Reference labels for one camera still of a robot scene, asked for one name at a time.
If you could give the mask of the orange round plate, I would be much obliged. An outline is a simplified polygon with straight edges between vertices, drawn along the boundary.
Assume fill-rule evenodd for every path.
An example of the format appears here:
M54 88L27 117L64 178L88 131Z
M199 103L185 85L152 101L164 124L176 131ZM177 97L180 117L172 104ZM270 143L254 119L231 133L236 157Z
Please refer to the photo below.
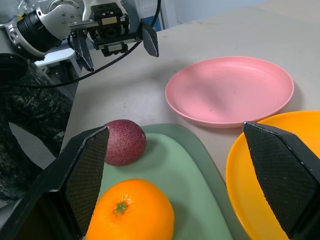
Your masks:
M296 134L320 158L320 110L276 114L260 123ZM250 239L289 240L263 196L244 134L229 151L225 176L232 208Z

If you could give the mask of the green rounded tray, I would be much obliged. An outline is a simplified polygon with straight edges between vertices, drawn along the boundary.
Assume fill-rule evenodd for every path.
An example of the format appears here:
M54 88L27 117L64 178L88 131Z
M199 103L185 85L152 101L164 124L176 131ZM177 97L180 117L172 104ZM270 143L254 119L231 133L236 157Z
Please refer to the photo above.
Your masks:
M105 165L100 192L126 179L145 179L169 198L172 240L250 240L231 206L226 185L208 151L186 127L143 126L146 150L136 162Z

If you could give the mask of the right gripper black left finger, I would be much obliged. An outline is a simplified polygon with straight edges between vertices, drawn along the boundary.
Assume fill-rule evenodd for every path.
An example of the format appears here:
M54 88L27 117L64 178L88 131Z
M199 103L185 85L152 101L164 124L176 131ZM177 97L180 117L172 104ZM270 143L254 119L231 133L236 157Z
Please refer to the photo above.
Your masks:
M0 209L0 240L82 240L101 189L109 130L86 130L65 145L23 198Z

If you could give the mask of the orange fruit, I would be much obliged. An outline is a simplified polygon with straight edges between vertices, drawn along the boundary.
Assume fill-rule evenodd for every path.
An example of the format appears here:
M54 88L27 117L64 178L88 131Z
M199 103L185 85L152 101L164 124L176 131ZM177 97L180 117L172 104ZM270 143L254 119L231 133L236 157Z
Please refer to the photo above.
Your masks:
M97 201L85 240L172 240L175 215L167 196L144 179L127 179Z

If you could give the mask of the purple-red passion fruit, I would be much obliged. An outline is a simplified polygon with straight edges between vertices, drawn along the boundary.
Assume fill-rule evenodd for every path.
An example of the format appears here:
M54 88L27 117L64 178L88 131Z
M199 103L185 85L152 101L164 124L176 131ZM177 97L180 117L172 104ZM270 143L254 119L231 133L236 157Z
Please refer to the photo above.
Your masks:
M142 128L128 119L113 120L105 124L109 131L105 163L115 167L137 161L145 152L147 139Z

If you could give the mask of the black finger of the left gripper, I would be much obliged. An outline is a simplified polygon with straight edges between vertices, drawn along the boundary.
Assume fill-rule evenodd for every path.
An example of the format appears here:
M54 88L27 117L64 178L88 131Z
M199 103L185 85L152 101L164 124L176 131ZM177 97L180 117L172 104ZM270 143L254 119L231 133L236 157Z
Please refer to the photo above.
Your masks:
M159 43L157 32L151 25L144 20L141 22L142 25L142 41L145 50L150 56L159 57Z
M89 48L87 46L87 31L86 30L74 30L71 32L73 50L79 58L82 66L88 71L94 71L94 65L90 55Z

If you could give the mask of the pink round plate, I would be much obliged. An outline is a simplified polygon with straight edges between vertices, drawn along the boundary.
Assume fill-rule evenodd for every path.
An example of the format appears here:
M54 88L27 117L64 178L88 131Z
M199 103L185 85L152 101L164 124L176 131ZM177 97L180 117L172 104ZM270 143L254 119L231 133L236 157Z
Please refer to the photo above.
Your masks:
M168 105L187 121L210 128L238 128L279 112L292 98L292 77L254 57L224 56L191 64L167 83Z

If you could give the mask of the white background furniture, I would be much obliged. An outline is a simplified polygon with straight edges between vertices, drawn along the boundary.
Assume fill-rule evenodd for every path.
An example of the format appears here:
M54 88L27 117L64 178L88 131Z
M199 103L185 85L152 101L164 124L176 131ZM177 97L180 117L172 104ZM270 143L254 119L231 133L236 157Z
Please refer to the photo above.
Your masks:
M60 62L70 62L77 76L81 75L81 68L77 62L77 56L70 47L49 52L43 60L36 61L35 64L42 70L47 71L50 67L57 66Z

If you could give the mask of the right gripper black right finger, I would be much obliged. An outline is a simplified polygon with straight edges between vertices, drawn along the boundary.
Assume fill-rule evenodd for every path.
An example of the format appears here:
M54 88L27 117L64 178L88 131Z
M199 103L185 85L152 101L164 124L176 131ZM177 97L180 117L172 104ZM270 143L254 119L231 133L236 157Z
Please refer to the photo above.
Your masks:
M294 133L246 121L257 181L290 240L320 240L320 158Z

